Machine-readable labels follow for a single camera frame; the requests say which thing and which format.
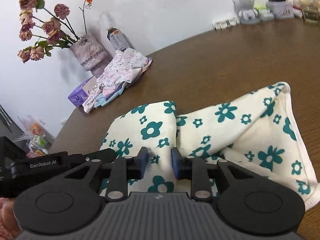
tissue box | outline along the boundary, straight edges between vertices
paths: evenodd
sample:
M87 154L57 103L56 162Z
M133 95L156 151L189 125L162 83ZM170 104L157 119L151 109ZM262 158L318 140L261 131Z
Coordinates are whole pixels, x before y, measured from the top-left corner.
M71 103L73 103L75 106L81 106L86 99L88 98L90 91L96 84L97 78L96 77L90 77L86 81L84 81L82 84L80 84L73 92L68 96L68 99Z
M276 19L294 18L290 2L267 2L266 5L273 12Z

person's hand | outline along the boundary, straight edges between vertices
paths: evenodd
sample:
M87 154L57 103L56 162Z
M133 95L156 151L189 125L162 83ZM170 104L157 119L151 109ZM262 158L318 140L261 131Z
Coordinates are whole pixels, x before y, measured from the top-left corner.
M0 198L0 234L4 234L6 232L2 232L3 228L8 231L13 237L16 237L20 233L20 228L18 226L18 223L13 215L13 204L14 199L8 199L8 198Z

brown tabletop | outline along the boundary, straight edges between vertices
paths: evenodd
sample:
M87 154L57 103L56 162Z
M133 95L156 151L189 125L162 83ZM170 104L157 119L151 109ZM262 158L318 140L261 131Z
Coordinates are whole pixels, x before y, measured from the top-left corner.
M319 53L320 27L300 19L239 25L178 42L151 54L153 63L141 79L109 105L89 114L75 109L51 152L99 150L112 121L139 105L172 100L177 114L183 114L286 81L320 180ZM319 240L319 231L320 206L316 206L306 213L299 233L306 240Z

pink floral cloth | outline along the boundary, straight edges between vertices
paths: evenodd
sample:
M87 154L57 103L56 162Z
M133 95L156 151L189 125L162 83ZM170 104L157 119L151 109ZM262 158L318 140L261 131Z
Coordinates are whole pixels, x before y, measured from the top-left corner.
M124 52L117 50L112 61L106 66L103 74L97 78L88 99L82 104L86 113L94 107L97 96L106 89L106 92L116 90L120 84L128 87L147 70L150 64L147 57L140 52L127 48Z

pink rose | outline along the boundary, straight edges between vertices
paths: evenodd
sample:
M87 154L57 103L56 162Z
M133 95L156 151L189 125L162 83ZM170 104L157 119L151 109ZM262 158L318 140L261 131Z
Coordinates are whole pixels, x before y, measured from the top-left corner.
M44 57L44 49L39 46L39 47L33 47L30 51L30 59L31 60L40 60Z
M56 45L58 40L64 35L63 31L56 31L52 36L47 38L47 43Z
M21 10L30 10L36 7L37 0L19 0Z
M52 17L49 22L45 22L41 28L45 31L49 36L53 35L55 31L59 31L61 26L61 22L58 21L56 17Z
M32 18L28 17L25 18L22 22L22 27L21 27L21 32L26 32L29 31L30 29L33 29L33 26L35 26L36 24L32 21Z
M57 18L60 18L61 20L64 20L66 18L66 16L69 15L70 11L69 11L69 7L65 6L62 3L58 3L53 10L56 14Z
M32 32L31 31L26 31L26 32L20 32L19 38L22 41L28 41L32 38Z
M20 21L23 22L26 18L32 18L32 9L31 10L22 10L19 14Z
M23 63L26 63L30 59L30 50L19 50L18 57L22 59Z

